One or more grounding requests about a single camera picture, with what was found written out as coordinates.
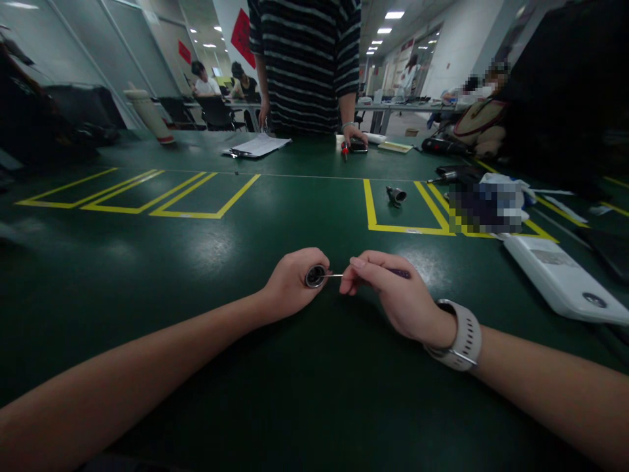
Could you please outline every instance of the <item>man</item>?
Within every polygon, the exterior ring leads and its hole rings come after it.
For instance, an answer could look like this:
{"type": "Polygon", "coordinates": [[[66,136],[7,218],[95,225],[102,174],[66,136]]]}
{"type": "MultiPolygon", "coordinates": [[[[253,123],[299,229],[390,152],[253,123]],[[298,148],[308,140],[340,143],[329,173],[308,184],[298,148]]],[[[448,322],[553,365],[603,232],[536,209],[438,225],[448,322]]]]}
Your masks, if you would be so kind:
{"type": "Polygon", "coordinates": [[[192,73],[199,78],[192,88],[192,93],[195,96],[221,96],[218,82],[208,76],[205,66],[200,61],[193,61],[192,73]]]}
{"type": "Polygon", "coordinates": [[[262,95],[260,126],[367,137],[354,126],[360,0],[248,0],[250,48],[262,95]]]}

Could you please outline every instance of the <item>green table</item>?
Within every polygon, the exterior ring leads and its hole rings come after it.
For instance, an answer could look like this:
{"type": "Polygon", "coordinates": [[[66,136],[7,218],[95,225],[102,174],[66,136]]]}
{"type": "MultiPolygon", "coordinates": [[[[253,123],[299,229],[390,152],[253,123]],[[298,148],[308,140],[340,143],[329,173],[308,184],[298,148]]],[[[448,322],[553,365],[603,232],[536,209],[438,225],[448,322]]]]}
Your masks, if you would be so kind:
{"type": "MultiPolygon", "coordinates": [[[[612,353],[626,349],[607,328],[555,315],[499,241],[444,229],[435,191],[446,189],[413,181],[458,159],[372,146],[344,164],[334,138],[296,138],[259,161],[233,160],[219,150],[251,135],[175,135],[166,147],[126,132],[97,160],[0,197],[0,404],[260,289],[285,253],[306,246],[336,271],[366,249],[401,254],[435,298],[471,308],[481,323],[627,372],[612,353]],[[387,205],[386,185],[408,192],[401,210],[387,205]]],[[[629,305],[587,249],[532,219],[629,305]]],[[[472,376],[397,335],[373,294],[350,299],[337,286],[229,348],[110,451],[192,470],[591,467],[472,376]]]]}

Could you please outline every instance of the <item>white device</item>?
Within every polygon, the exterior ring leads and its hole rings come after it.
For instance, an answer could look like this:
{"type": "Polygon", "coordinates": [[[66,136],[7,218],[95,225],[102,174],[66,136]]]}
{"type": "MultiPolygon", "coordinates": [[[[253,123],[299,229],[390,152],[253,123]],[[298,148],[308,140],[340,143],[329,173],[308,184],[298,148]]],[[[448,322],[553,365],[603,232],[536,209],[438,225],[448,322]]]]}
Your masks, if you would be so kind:
{"type": "Polygon", "coordinates": [[[387,140],[387,137],[382,134],[364,133],[364,135],[367,136],[369,142],[373,144],[382,144],[387,140]]]}
{"type": "Polygon", "coordinates": [[[557,244],[512,236],[505,246],[557,314],[629,326],[629,311],[557,244]]]}

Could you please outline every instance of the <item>striped shirt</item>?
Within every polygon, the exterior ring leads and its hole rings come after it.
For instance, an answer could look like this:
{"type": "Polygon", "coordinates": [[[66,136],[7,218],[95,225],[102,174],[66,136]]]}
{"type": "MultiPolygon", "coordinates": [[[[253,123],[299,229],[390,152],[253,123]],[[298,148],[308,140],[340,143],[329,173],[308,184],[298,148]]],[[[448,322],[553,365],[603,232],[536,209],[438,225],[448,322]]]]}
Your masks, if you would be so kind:
{"type": "Polygon", "coordinates": [[[264,56],[271,124],[335,133],[338,99],[358,92],[360,0],[248,0],[250,49],[264,56]]]}

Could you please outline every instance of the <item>person's hand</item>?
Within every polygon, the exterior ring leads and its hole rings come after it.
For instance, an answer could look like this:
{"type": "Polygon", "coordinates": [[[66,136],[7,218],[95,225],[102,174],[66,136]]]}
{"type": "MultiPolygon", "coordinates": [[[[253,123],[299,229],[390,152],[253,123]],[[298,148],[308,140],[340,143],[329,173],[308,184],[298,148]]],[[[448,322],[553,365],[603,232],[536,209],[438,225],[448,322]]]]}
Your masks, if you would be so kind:
{"type": "Polygon", "coordinates": [[[369,145],[369,140],[367,139],[367,136],[365,136],[365,134],[354,125],[346,126],[345,129],[343,129],[343,134],[345,135],[345,142],[348,146],[351,144],[351,138],[361,139],[365,143],[365,146],[369,145]]]}
{"type": "Polygon", "coordinates": [[[306,274],[312,266],[330,268],[330,261],[318,248],[306,248],[285,255],[275,267],[266,286],[258,292],[268,313],[267,323],[294,315],[309,304],[326,286],[307,287],[306,274]]]}
{"type": "Polygon", "coordinates": [[[424,280],[403,257],[368,250],[351,258],[339,291],[353,296],[361,285],[378,293],[389,321],[401,335],[439,348],[450,347],[454,342],[456,318],[432,301],[424,280]],[[387,269],[407,271],[411,278],[387,269]]]}
{"type": "Polygon", "coordinates": [[[260,105],[260,114],[258,116],[258,120],[259,120],[259,123],[260,123],[260,129],[263,129],[263,128],[266,127],[267,116],[268,116],[270,111],[271,111],[271,102],[269,101],[269,96],[268,95],[263,95],[262,96],[262,103],[260,105]]]}

